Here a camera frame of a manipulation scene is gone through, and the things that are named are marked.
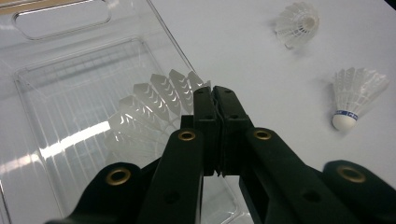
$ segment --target white shuttlecock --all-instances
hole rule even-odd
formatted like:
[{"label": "white shuttlecock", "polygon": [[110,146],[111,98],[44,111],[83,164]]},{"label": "white shuttlecock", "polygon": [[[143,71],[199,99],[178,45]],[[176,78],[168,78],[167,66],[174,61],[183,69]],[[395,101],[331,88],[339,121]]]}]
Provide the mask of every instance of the white shuttlecock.
[{"label": "white shuttlecock", "polygon": [[297,48],[315,35],[318,26],[318,12],[312,5],[294,3],[276,20],[276,36],[287,48]]},{"label": "white shuttlecock", "polygon": [[339,131],[348,131],[358,120],[358,115],[389,84],[387,76],[374,70],[351,67],[342,69],[334,77],[334,94],[337,111],[332,124]]},{"label": "white shuttlecock", "polygon": [[179,129],[181,115],[193,111],[193,92],[204,86],[210,81],[175,70],[169,77],[153,74],[150,83],[134,84],[134,94],[120,99],[119,111],[108,119],[107,163],[127,161],[144,167],[161,157],[170,134]]}]

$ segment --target shuttlecock cork base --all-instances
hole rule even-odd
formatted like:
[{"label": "shuttlecock cork base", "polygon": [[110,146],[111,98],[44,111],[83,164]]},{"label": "shuttlecock cork base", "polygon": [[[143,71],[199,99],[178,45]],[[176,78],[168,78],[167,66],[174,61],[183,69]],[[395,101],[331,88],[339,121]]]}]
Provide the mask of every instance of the shuttlecock cork base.
[{"label": "shuttlecock cork base", "polygon": [[358,115],[345,110],[337,110],[332,117],[332,125],[341,132],[346,132],[356,125]]}]

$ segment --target metal grommet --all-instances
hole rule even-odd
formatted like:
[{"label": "metal grommet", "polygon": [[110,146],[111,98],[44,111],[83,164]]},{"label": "metal grommet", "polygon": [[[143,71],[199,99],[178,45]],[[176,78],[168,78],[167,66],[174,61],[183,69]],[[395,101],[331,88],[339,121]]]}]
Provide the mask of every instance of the metal grommet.
[{"label": "metal grommet", "polygon": [[106,176],[106,182],[108,185],[117,186],[125,183],[131,178],[131,172],[123,167],[113,169]]},{"label": "metal grommet", "polygon": [[344,179],[353,183],[360,184],[366,181],[366,176],[364,174],[362,174],[360,171],[350,166],[345,166],[345,165],[338,166],[337,173]]},{"label": "metal grommet", "polygon": [[178,134],[178,139],[183,141],[190,141],[195,138],[195,133],[190,131],[183,131]]},{"label": "metal grommet", "polygon": [[268,140],[272,137],[272,135],[270,133],[263,131],[263,130],[256,130],[254,132],[254,136],[261,140]]}]

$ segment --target transparent plastic container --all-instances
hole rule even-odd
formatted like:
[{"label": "transparent plastic container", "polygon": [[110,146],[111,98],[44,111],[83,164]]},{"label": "transparent plastic container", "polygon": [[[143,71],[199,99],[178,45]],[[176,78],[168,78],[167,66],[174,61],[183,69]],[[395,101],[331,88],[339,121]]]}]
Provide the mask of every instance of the transparent plastic container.
[{"label": "transparent plastic container", "polygon": [[[70,214],[108,165],[119,100],[151,74],[192,70],[150,1],[22,2],[0,4],[2,224]],[[202,223],[240,216],[223,178],[205,179],[203,201]]]}]

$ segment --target blue band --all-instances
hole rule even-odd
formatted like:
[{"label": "blue band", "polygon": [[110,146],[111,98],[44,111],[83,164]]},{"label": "blue band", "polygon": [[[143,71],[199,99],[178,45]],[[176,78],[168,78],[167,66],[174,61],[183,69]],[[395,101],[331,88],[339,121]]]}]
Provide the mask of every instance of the blue band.
[{"label": "blue band", "polygon": [[336,115],[345,115],[345,116],[351,117],[355,120],[358,120],[357,114],[354,114],[354,113],[346,111],[346,110],[337,110],[337,111],[335,111],[335,114]]}]

